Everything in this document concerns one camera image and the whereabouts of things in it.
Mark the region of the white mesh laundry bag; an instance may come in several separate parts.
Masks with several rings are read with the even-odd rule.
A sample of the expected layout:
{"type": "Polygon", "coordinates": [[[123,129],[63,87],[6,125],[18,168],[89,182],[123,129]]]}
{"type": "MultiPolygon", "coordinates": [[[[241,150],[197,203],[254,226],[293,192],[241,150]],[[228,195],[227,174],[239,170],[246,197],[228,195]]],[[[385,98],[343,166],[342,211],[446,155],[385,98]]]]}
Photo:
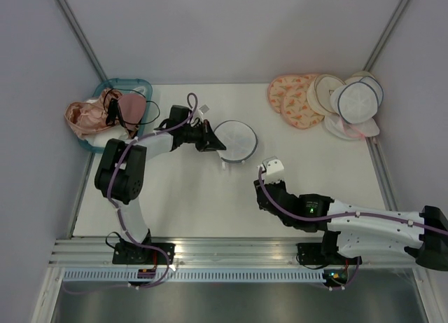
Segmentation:
{"type": "Polygon", "coordinates": [[[241,121],[223,121],[214,129],[214,134],[226,147],[224,151],[217,151],[223,170],[228,165],[245,163],[258,148],[257,134],[241,121]]]}

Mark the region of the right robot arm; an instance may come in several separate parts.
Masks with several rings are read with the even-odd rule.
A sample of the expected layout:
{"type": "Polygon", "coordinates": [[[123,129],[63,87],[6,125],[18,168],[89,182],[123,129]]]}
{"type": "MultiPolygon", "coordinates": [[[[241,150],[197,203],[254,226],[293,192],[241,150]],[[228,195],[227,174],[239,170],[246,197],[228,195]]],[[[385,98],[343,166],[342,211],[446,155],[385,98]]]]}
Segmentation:
{"type": "Polygon", "coordinates": [[[391,258],[447,271],[447,218],[437,207],[392,212],[347,204],[319,194],[288,193],[284,181],[254,181],[261,210],[306,233],[323,234],[319,247],[327,263],[340,259],[378,261],[391,258]]]}

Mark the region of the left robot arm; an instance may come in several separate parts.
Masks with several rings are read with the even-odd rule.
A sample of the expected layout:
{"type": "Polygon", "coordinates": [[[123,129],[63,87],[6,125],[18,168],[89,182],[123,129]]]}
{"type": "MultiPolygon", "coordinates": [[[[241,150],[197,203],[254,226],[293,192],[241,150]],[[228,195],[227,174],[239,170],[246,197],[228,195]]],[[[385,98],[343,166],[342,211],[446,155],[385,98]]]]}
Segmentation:
{"type": "Polygon", "coordinates": [[[158,250],[151,244],[151,232],[139,202],[146,163],[183,144],[193,144],[199,152],[227,149],[207,119],[190,122],[194,113],[186,106],[174,105],[169,117],[153,132],[130,142],[110,139],[102,154],[94,186],[114,207],[120,227],[119,238],[130,244],[128,255],[138,264],[149,262],[153,250],[158,250]]]}

